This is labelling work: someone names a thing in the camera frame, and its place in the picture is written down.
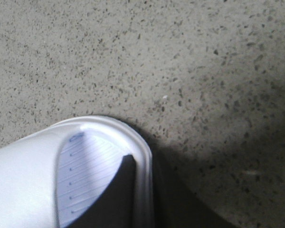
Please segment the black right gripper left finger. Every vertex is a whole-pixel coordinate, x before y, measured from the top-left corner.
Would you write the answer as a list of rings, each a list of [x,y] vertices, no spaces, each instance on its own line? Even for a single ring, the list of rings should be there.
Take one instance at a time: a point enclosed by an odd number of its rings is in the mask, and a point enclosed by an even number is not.
[[[135,174],[136,162],[133,156],[124,156],[116,175],[102,195],[69,227],[131,228]]]

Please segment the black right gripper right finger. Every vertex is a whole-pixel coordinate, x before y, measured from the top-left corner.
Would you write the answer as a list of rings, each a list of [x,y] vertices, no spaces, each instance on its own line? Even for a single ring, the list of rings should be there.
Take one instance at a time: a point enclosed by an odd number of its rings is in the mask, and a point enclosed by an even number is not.
[[[234,228],[198,199],[161,152],[153,154],[153,201],[157,228]]]

